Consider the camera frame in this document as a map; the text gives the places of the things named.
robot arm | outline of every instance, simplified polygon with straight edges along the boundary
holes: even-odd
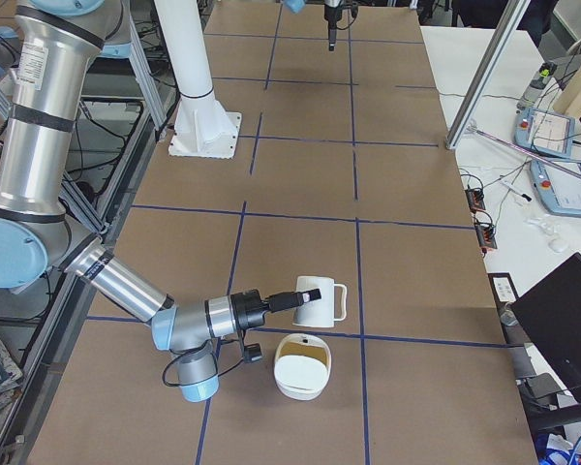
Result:
[[[196,7],[194,11],[192,23],[199,29]],[[0,288],[30,283],[53,266],[74,273],[150,325],[157,348],[174,357],[178,375],[174,386],[181,387],[187,400],[200,401],[218,386],[211,339],[243,334],[263,325],[267,312],[321,296],[316,290],[261,299],[258,291],[249,291],[179,307],[65,214],[58,193],[84,76],[107,41],[121,43],[129,18],[128,2],[120,0],[17,3],[15,19],[25,43],[0,165]],[[196,85],[210,84],[206,68],[206,78]],[[202,113],[206,99],[215,102],[212,91],[188,100],[198,100],[196,109]],[[259,358],[257,347],[245,348],[246,361]]]

white container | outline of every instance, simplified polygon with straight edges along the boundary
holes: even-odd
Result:
[[[297,400],[318,397],[329,381],[331,352],[327,344],[309,334],[289,334],[273,361],[273,375],[280,391]]]

blue tape line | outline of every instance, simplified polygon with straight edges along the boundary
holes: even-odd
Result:
[[[353,183],[353,197],[356,201],[359,200],[359,181],[357,178],[357,154],[352,152],[352,183]]]
[[[132,208],[138,208],[142,210],[167,210],[167,211],[183,211],[188,213],[214,213],[218,215],[240,215],[240,211],[231,210],[215,210],[207,208],[187,208],[182,206],[161,206],[161,205],[143,205],[135,204]]]
[[[262,111],[259,116],[259,126],[256,129],[256,140],[254,142],[254,148],[252,149],[252,163],[250,164],[250,175],[254,173],[254,163],[256,162],[256,151],[259,148],[259,138],[260,138],[260,126],[262,125]]]
[[[351,24],[351,18],[350,18],[350,14],[349,11],[347,11],[347,17],[348,17],[348,21],[349,24]],[[352,81],[352,49],[351,49],[351,29],[349,28],[349,36],[348,36],[348,41],[349,41],[349,88],[351,90],[351,139],[352,139],[352,146],[355,147],[355,141],[356,141],[356,137],[355,137],[355,101],[353,98],[353,94],[352,94],[352,85],[353,85],[353,81]]]
[[[444,230],[465,230],[474,231],[473,226],[458,226],[458,225],[440,225],[432,223],[411,223],[406,221],[390,221],[390,220],[359,220],[359,223],[371,225],[396,225],[396,226],[410,226],[414,228],[439,228]]]
[[[368,376],[366,374],[366,341],[364,322],[364,292],[361,273],[361,235],[359,218],[355,218],[355,249],[357,252],[357,293],[359,298],[359,342],[361,350],[361,396],[364,416],[364,463],[370,465],[370,422],[368,419]]]
[[[294,41],[320,41],[320,42],[327,42],[328,39],[326,37],[294,37],[294,36],[269,36],[266,34],[225,34],[220,32],[205,32],[205,36],[222,36],[222,37],[256,37],[260,39],[291,39]],[[401,44],[401,45],[412,45],[412,46],[420,46],[423,45],[423,42],[418,41],[389,41],[387,39],[352,39],[353,42],[376,42],[380,44]]]
[[[206,426],[209,422],[209,410],[211,409],[211,399],[209,397],[206,399],[206,403],[204,405],[204,412],[202,413],[202,426],[200,427],[200,437],[198,439],[198,449],[196,451],[196,461],[194,462],[195,465],[199,465],[200,461],[202,460],[202,450],[204,449],[204,436],[206,436]]]
[[[239,220],[239,229],[236,233],[236,242],[234,242],[234,252],[232,254],[232,264],[230,265],[229,286],[226,290],[226,295],[230,295],[232,291],[232,280],[234,279],[234,271],[236,270],[236,259],[239,255],[239,245],[241,244],[241,234],[243,233],[243,221],[245,220],[245,210],[248,203],[243,201],[243,208],[241,208],[241,219]]]
[[[213,79],[218,80],[247,80],[251,82],[267,82],[267,79],[258,79],[255,77],[225,77],[215,76]],[[349,85],[347,82],[330,82],[327,80],[296,80],[296,79],[269,79],[269,82],[282,82],[283,84],[321,84],[321,85]]]
[[[260,218],[285,218],[290,220],[314,220],[314,221],[340,221],[343,223],[353,223],[354,220],[349,218],[333,218],[327,216],[303,216],[303,215],[285,215],[281,213],[257,213],[247,212],[246,216],[256,216]]]
[[[280,9],[278,11],[278,22],[275,25],[275,36],[273,36],[273,46],[271,46],[271,56],[269,57],[269,68],[267,69],[267,81],[264,83],[264,90],[269,88],[269,80],[271,79],[271,67],[273,66],[273,55],[275,53],[275,45],[278,42],[278,31],[280,30],[280,19],[282,18],[283,4],[280,2]]]
[[[439,147],[437,143],[422,143],[422,142],[381,142],[381,141],[368,141],[368,140],[357,140],[355,142],[357,145],[396,145],[402,147]]]
[[[159,206],[159,205],[142,205],[136,204],[132,205],[133,208],[138,209],[151,209],[151,210],[167,210],[167,211],[182,211],[186,213],[212,213],[219,215],[245,215],[245,216],[255,216],[261,218],[285,218],[291,220],[313,220],[313,221],[338,221],[343,223],[355,223],[355,221],[360,224],[372,224],[372,225],[394,225],[394,226],[408,226],[413,228],[435,228],[435,229],[446,229],[446,230],[464,230],[473,231],[473,226],[457,226],[457,225],[440,225],[433,223],[412,223],[405,221],[394,221],[394,220],[369,220],[369,219],[353,219],[353,218],[337,218],[330,216],[310,216],[310,215],[287,215],[283,213],[260,213],[256,211],[246,211],[242,213],[241,211],[231,211],[231,210],[215,210],[206,208],[187,208],[180,206]]]
[[[97,315],[88,315],[86,320],[93,322],[120,322],[120,323],[142,323],[137,318],[130,317],[102,317]]]

